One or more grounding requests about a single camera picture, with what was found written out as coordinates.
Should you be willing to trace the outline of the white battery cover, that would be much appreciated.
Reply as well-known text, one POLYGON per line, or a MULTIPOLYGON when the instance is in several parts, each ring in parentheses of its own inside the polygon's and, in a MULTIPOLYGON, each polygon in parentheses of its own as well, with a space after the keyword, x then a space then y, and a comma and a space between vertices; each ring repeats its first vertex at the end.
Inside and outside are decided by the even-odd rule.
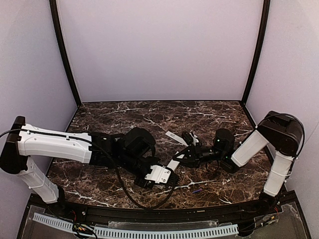
POLYGON ((182 137, 180 137, 180 136, 178 136, 170 131, 167 131, 165 134, 166 134, 166 136, 170 137, 171 139, 177 141, 178 143, 180 143, 184 146, 188 146, 188 144, 185 142, 185 140, 182 137))

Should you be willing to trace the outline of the white remote control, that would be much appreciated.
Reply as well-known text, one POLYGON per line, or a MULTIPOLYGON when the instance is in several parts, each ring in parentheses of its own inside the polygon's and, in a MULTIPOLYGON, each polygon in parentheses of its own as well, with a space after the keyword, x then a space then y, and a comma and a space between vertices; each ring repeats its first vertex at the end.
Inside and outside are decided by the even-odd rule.
POLYGON ((180 164, 180 159, 183 159, 184 154, 180 154, 179 151, 176 152, 175 154, 175 159, 173 158, 168 165, 166 166, 167 168, 170 168, 172 171, 175 171, 180 164))

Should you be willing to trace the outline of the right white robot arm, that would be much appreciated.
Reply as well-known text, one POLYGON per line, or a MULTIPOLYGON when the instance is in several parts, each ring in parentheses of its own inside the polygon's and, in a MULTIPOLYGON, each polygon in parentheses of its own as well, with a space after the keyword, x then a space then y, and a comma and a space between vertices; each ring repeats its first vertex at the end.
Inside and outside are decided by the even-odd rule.
POLYGON ((213 145, 204 147, 194 135, 183 132, 186 148, 173 160, 188 168, 216 161, 227 173, 234 174, 260 151, 272 153, 267 181, 254 206, 254 213, 267 213, 279 202, 282 187, 290 177, 295 161, 305 144, 305 128, 295 116, 270 111, 238 145, 234 134, 226 128, 215 132, 213 145))

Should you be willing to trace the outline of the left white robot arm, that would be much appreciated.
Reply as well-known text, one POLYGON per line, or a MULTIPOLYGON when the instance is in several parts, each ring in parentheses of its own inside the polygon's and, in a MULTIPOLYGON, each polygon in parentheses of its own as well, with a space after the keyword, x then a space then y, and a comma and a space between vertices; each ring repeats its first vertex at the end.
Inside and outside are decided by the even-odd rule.
POLYGON ((64 205, 64 190, 52 183, 37 167, 32 156, 70 159, 82 164, 113 168, 123 191, 119 173, 123 168, 135 176, 141 188, 167 185, 173 191, 178 184, 176 166, 164 166, 155 156, 156 141, 145 129, 135 127, 127 133, 66 133, 40 129, 26 124, 25 117, 16 117, 6 136, 0 154, 0 168, 19 176, 46 204, 64 205))

